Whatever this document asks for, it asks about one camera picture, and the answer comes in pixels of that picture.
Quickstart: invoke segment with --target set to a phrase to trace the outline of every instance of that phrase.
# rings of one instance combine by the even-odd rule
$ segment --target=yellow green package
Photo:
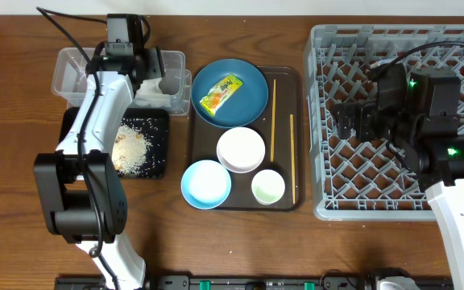
[[[242,81],[230,74],[214,85],[209,93],[200,100],[200,105],[214,117],[216,111],[223,106],[226,100],[242,86]]]

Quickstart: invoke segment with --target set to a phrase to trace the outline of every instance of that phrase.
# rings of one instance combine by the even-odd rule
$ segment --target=black tray
[[[304,200],[304,160],[303,160],[303,118],[302,118],[302,90],[299,73],[293,68],[259,66],[266,77],[269,89],[269,99],[264,112],[247,127],[261,135],[266,146],[263,162],[252,172],[233,173],[232,189],[229,197],[216,209],[228,210],[294,210]],[[273,80],[276,78],[275,105],[275,158],[270,162],[271,152],[271,106],[273,98]],[[289,115],[294,118],[295,140],[295,199],[292,198],[291,181],[291,132]],[[215,160],[216,146],[219,138],[227,129],[213,126],[202,119],[191,108],[189,116],[189,141],[187,167],[200,160]],[[282,198],[272,205],[261,205],[251,192],[251,181],[257,172],[264,169],[274,169],[284,178],[286,190]]]
[[[64,140],[71,129],[80,108],[69,108],[64,113],[62,127],[60,128],[59,142]],[[168,129],[169,114],[161,109],[126,109],[121,123],[128,126],[140,128],[143,135],[149,136],[153,148],[149,148],[146,162],[141,165],[140,173],[133,176],[122,174],[119,170],[118,176],[124,178],[147,178],[161,179],[166,168],[166,155],[168,154]]]

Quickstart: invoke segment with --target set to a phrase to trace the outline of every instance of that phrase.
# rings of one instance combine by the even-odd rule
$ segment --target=dark brown tray
[[[299,73],[293,68],[259,66],[266,77],[269,99],[264,112],[247,127],[257,131],[264,140],[266,155],[264,161],[252,172],[230,173],[232,189],[229,197],[216,209],[228,210],[270,210],[290,211],[304,200],[304,144],[302,90]],[[271,148],[271,107],[273,98],[273,80],[276,78],[275,105],[275,158],[270,162]],[[291,132],[289,115],[294,118],[295,140],[295,199],[293,204],[291,182]],[[202,119],[191,107],[189,115],[189,141],[187,167],[200,160],[215,160],[219,138],[227,129],[213,126]],[[261,205],[251,192],[251,181],[257,172],[274,169],[284,178],[286,190],[282,198],[272,205]]]

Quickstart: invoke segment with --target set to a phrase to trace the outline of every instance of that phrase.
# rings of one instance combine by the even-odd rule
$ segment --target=white wall
[[[464,0],[0,0],[0,15],[36,6],[77,15],[459,15]]]

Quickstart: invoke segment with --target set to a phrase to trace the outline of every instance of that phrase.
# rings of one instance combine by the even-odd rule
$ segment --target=plastic bin
[[[84,48],[92,57],[94,48]],[[182,52],[162,51],[166,75],[159,87],[164,94],[142,95],[137,93],[130,107],[160,108],[170,115],[186,115],[191,100],[191,72],[185,69]],[[76,48],[64,48],[56,60],[52,92],[66,99],[69,106],[80,106],[87,90],[85,66],[87,62]]]
[[[338,102],[374,99],[366,69],[418,45],[464,41],[464,25],[318,25],[304,50],[309,107],[313,211],[321,220],[435,220],[416,175],[387,152],[386,141],[340,140],[329,108]],[[462,79],[458,105],[464,135],[464,48],[430,48],[404,60],[406,68],[449,67]]]

